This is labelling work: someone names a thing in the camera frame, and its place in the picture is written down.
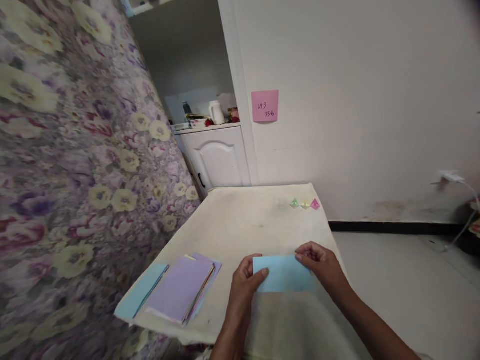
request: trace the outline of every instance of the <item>cabinet door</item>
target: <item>cabinet door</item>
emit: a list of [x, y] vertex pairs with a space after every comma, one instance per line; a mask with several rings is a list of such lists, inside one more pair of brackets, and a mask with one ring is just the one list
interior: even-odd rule
[[240, 127], [184, 134], [181, 139], [205, 195], [216, 187], [251, 185]]

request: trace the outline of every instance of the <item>left hand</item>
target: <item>left hand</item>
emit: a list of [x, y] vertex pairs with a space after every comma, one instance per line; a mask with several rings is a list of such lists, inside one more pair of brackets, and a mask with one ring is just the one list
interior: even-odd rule
[[230, 298], [226, 309], [226, 323], [240, 324], [242, 321], [250, 322], [254, 293], [269, 275], [267, 268], [263, 268], [254, 274], [254, 258], [261, 256], [262, 254], [253, 254], [245, 257], [238, 269], [233, 273]]

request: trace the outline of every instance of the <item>stained tablecloth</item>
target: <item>stained tablecloth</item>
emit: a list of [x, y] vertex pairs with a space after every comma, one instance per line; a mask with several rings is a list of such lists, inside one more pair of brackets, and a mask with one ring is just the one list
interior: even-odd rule
[[[311, 183], [212, 189], [154, 261], [173, 264], [198, 252], [223, 264], [199, 314], [181, 327], [147, 313], [144, 305], [133, 321], [124, 320], [179, 338], [184, 345], [214, 344], [232, 275], [245, 256], [292, 255], [298, 246], [314, 241], [331, 249], [345, 271], [323, 207], [294, 209], [293, 199], [321, 204]], [[246, 351], [267, 359], [357, 359], [358, 338], [320, 283], [315, 284], [313, 293], [256, 293]]]

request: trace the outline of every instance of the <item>white bottle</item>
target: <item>white bottle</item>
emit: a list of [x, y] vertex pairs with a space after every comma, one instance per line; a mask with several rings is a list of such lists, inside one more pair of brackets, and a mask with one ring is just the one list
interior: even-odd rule
[[218, 100], [210, 101], [209, 109], [210, 109], [211, 120], [215, 125], [225, 124], [224, 113], [222, 111], [222, 106], [220, 105], [220, 101]]

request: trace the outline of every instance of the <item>white cable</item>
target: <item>white cable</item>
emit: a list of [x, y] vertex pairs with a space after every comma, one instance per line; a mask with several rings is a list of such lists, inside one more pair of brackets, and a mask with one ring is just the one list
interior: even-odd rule
[[458, 239], [460, 239], [460, 237], [462, 236], [462, 234], [465, 232], [465, 230], [468, 229], [468, 227], [470, 226], [470, 223], [472, 222], [472, 219], [474, 218], [475, 214], [478, 212], [480, 212], [480, 200], [479, 200], [479, 197], [477, 195], [477, 192], [475, 191], [475, 189], [473, 187], [471, 187], [470, 185], [468, 185], [465, 180], [462, 180], [462, 181], [459, 181], [458, 182], [459, 184], [463, 184], [465, 185], [467, 188], [469, 188], [472, 193], [473, 193], [473, 196], [475, 197], [475, 200], [476, 200], [476, 208], [477, 210], [473, 210], [473, 212], [471, 213], [470, 215], [470, 218], [468, 219], [468, 221], [466, 222], [465, 226], [463, 227], [463, 229], [460, 231], [460, 233], [456, 236], [456, 238], [453, 240], [453, 242], [450, 244], [450, 245], [445, 245], [445, 249], [443, 250], [444, 252], [447, 252], [449, 250], [450, 247], [454, 246], [455, 243], [457, 242]]

